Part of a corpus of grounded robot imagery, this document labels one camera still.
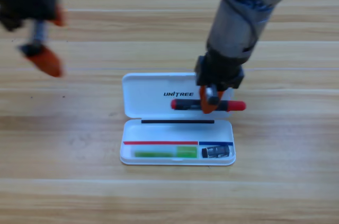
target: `blurry robot hand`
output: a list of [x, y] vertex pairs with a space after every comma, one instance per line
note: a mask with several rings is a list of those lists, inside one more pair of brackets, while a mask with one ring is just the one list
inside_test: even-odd
[[64, 26], [59, 0], [0, 0], [0, 22], [6, 31], [13, 32], [23, 27], [25, 20], [33, 20], [34, 27], [30, 42], [20, 46], [20, 50], [39, 70], [61, 77], [60, 59], [44, 44], [47, 21]]

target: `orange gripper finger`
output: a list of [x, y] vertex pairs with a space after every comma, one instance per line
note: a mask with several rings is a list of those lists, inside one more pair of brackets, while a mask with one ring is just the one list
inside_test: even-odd
[[[207, 97], [205, 94], [205, 90], [206, 90], [206, 86], [201, 86], [200, 87], [200, 102], [201, 102], [201, 110], [204, 114], [209, 114], [211, 112], [213, 112], [215, 109], [217, 109], [218, 105], [210, 105], [207, 102]], [[222, 95], [224, 94], [224, 92], [218, 92], [218, 97], [219, 99], [222, 98]]]
[[63, 75], [61, 60], [45, 46], [43, 46], [41, 53], [27, 57], [27, 59], [39, 70], [52, 77], [61, 77]]
[[56, 26], [65, 26], [66, 22], [65, 22], [65, 11], [61, 9], [60, 5], [57, 5], [57, 17], [54, 20], [51, 20], [50, 22], [55, 24]]

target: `screwdriver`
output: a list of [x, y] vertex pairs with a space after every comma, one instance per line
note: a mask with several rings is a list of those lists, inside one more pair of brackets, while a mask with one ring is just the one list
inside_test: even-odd
[[[174, 99], [171, 101], [174, 110], [201, 110], [200, 100]], [[220, 101], [215, 111], [243, 111], [246, 103], [243, 101]]]

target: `white plastic tray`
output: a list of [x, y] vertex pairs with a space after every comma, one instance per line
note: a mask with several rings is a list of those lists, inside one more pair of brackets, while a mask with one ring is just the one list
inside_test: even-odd
[[[132, 73], [122, 79], [124, 109], [134, 118], [124, 125], [120, 159], [129, 165], [231, 165], [236, 160], [230, 113], [214, 111], [177, 111], [174, 98], [199, 99], [194, 73]], [[230, 100], [232, 89], [223, 100]], [[190, 120], [178, 123], [179, 120]], [[194, 123], [205, 120], [206, 123]], [[202, 148], [229, 147], [228, 157], [203, 158]], [[175, 157], [178, 146], [196, 147], [197, 158]], [[136, 151], [172, 153], [171, 157], [135, 157]]]

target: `wooden table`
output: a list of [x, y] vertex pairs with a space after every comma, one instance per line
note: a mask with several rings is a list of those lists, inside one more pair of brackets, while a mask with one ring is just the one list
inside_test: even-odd
[[339, 0], [284, 0], [236, 91], [229, 167], [126, 166], [121, 78], [191, 71], [219, 0], [63, 0], [50, 78], [0, 32], [1, 224], [338, 224]]

